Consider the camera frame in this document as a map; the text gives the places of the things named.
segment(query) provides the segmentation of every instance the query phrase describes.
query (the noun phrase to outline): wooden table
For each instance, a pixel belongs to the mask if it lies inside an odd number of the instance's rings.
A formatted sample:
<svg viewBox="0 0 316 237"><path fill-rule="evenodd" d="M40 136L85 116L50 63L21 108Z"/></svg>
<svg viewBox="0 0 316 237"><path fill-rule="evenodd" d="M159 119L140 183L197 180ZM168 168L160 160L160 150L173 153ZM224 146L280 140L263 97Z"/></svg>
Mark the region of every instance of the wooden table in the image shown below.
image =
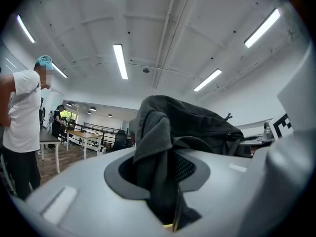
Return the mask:
<svg viewBox="0 0 316 237"><path fill-rule="evenodd" d="M55 144L55 162L56 162L56 171L59 174L59 146L60 140L50 135L46 130L42 129L39 132L39 144L40 144L40 153L41 159L44 160L44 144Z"/></svg>
<svg viewBox="0 0 316 237"><path fill-rule="evenodd" d="M74 136L78 136L83 140L84 144L84 150L83 150L83 159L86 159L87 157L87 143L88 139L99 139L99 146L98 146L98 151L97 151L97 156L100 153L101 150L101 135L98 134L91 134L91 133L86 133L86 132L79 132L79 131L67 131L67 148L66 150L68 151L68 145L69 145L69 134L72 134Z"/></svg>

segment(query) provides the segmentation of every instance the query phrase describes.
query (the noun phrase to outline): teal cap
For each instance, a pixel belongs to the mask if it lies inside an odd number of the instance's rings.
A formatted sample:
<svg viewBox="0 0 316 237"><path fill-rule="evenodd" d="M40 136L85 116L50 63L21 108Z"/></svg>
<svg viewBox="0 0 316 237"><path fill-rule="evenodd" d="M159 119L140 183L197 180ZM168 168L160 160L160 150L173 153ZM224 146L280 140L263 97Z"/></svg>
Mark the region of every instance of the teal cap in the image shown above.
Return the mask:
<svg viewBox="0 0 316 237"><path fill-rule="evenodd" d="M40 64L41 66L45 66L46 70L53 70L51 57L48 55L43 55L36 60L35 64Z"/></svg>

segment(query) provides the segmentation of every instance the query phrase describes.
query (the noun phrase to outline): fluorescent light tube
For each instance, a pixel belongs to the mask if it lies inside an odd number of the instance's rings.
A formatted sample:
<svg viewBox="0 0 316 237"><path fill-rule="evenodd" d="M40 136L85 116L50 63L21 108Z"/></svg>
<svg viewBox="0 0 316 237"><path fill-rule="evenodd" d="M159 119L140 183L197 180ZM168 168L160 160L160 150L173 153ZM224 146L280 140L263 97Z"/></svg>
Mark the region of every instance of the fluorescent light tube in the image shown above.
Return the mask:
<svg viewBox="0 0 316 237"><path fill-rule="evenodd" d="M278 9L274 9L272 13L263 21L263 23L245 40L245 45L250 48L280 17Z"/></svg>
<svg viewBox="0 0 316 237"><path fill-rule="evenodd" d="M28 29L27 29L26 26L24 25L24 23L23 23L23 21L22 21L20 15L17 16L17 20L18 20L20 26L22 27L23 31L24 31L25 34L27 35L27 37L29 37L30 41L31 41L32 43L34 43L34 42L35 42L35 39L32 37L32 35L30 34L30 32L28 31Z"/></svg>
<svg viewBox="0 0 316 237"><path fill-rule="evenodd" d="M66 76L66 74L64 72L62 72L53 62L52 62L53 67L63 75L63 77L67 78L68 76Z"/></svg>
<svg viewBox="0 0 316 237"><path fill-rule="evenodd" d="M6 60L7 60L9 63L11 63L13 67L16 68L16 66L15 66L12 62L10 62L8 58L6 58Z"/></svg>
<svg viewBox="0 0 316 237"><path fill-rule="evenodd" d="M6 65L6 64L5 64ZM10 69L12 72L14 72L8 65L6 65L8 67L8 69Z"/></svg>
<svg viewBox="0 0 316 237"><path fill-rule="evenodd" d="M114 48L115 56L117 58L120 74L122 75L123 79L128 79L125 62L124 62L123 46L121 44L115 44L113 45L113 48Z"/></svg>
<svg viewBox="0 0 316 237"><path fill-rule="evenodd" d="M215 70L208 78L206 78L198 87L194 89L194 91L199 91L202 89L205 85L207 85L209 82L211 82L213 79L218 77L221 74L221 70L217 69Z"/></svg>

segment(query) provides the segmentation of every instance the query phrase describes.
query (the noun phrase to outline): window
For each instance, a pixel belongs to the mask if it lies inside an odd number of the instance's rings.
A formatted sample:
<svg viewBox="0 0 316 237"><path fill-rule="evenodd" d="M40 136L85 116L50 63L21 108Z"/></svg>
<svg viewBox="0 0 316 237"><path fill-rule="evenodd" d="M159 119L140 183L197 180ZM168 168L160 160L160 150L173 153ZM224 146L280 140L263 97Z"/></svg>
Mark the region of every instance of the window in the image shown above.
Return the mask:
<svg viewBox="0 0 316 237"><path fill-rule="evenodd" d="M66 121L68 121L69 122L69 120L71 120L71 119L74 119L75 120L75 122L77 121L77 114L76 113L71 113L71 112L68 112L68 111L62 111L61 113L60 113L60 117L62 118L62 117L66 117Z"/></svg>

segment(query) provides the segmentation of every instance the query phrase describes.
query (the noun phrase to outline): black and white sign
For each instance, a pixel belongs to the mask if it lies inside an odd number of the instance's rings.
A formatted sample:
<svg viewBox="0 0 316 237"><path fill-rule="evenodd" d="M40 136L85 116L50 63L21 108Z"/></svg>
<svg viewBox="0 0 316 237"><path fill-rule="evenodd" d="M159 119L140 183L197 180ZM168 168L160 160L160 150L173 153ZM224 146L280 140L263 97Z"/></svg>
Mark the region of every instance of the black and white sign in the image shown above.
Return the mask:
<svg viewBox="0 0 316 237"><path fill-rule="evenodd" d="M269 126L275 140L285 137L293 132L293 127L287 114L281 114L270 121Z"/></svg>

